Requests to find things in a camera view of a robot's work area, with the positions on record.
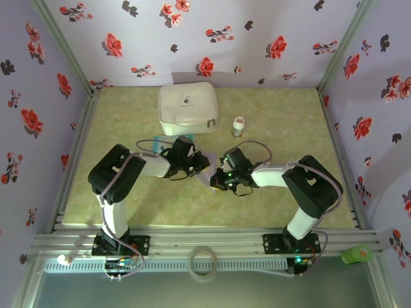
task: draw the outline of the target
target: robotic arm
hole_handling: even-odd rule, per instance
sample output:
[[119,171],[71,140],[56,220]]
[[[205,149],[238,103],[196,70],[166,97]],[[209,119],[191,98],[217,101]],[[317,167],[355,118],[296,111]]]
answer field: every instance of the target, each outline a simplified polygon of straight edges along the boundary
[[[312,242],[311,230],[318,225],[322,217],[335,209],[329,209],[337,200],[341,201],[342,186],[312,156],[305,156],[298,162],[287,164],[252,164],[243,152],[234,147],[224,153],[220,159],[222,168],[218,168],[211,177],[210,186],[222,191],[231,190],[237,195],[240,184],[254,188],[266,186],[287,187],[299,205],[295,216],[276,236],[278,248],[284,253],[298,252],[304,245]],[[139,175],[152,175],[174,179],[178,171],[184,171],[186,177],[198,174],[210,165],[207,157],[196,151],[193,142],[180,136],[172,146],[160,155],[134,153],[124,146],[114,146],[90,172],[88,181],[93,192],[103,207],[103,228],[96,237],[92,255],[133,255],[134,251],[120,244],[118,239],[128,246],[138,246],[143,250],[144,243],[131,236],[125,219],[124,199],[130,192]]]
[[184,136],[180,136],[172,148],[165,149],[160,155],[131,154],[130,150],[121,144],[114,146],[88,177],[92,191],[103,208],[103,227],[95,246],[100,246],[100,251],[106,255],[133,254],[133,251],[121,245],[116,238],[133,244],[134,239],[130,236],[126,221],[124,199],[139,175],[182,180],[184,178],[174,179],[179,171],[184,171],[187,178],[208,166],[210,163],[207,157],[196,150],[191,139]]
[[283,230],[283,244],[290,252],[301,247],[304,238],[343,193],[340,183],[309,155],[298,163],[258,162],[253,165],[238,147],[234,147],[224,153],[220,161],[223,168],[218,168],[212,176],[211,187],[231,190],[236,195],[240,184],[251,187],[251,192],[253,188],[266,186],[289,188],[299,205],[297,213]]

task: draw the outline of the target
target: green object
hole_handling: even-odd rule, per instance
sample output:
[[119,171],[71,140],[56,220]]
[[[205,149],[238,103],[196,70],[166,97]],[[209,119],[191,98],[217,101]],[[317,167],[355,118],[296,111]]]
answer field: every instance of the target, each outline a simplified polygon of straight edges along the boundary
[[341,259],[346,264],[367,262],[372,258],[372,250],[367,245],[358,245],[341,253]]

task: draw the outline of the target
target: gray floor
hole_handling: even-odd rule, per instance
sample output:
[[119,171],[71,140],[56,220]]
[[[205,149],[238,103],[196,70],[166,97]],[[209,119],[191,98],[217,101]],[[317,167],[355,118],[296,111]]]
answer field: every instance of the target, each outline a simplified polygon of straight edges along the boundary
[[140,273],[111,282],[104,274],[45,274],[35,307],[373,308],[380,307],[366,264],[323,258],[304,278],[220,272],[208,283],[188,273]]

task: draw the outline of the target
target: floral wall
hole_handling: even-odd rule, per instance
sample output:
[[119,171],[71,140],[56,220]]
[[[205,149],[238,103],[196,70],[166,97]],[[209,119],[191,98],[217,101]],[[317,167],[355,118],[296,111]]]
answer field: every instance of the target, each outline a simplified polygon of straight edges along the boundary
[[323,91],[352,188],[385,244],[403,306],[411,277],[411,19],[407,0],[380,0]]
[[359,0],[45,0],[91,85],[316,87]]
[[47,232],[86,93],[26,0],[0,4],[0,298]]

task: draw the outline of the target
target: white pouch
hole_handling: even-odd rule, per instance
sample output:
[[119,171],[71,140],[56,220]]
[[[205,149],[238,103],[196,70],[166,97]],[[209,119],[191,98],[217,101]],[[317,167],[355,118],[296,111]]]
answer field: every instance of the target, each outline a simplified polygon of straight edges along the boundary
[[208,82],[165,85],[159,91],[159,120],[165,135],[211,133],[217,129],[218,107]]

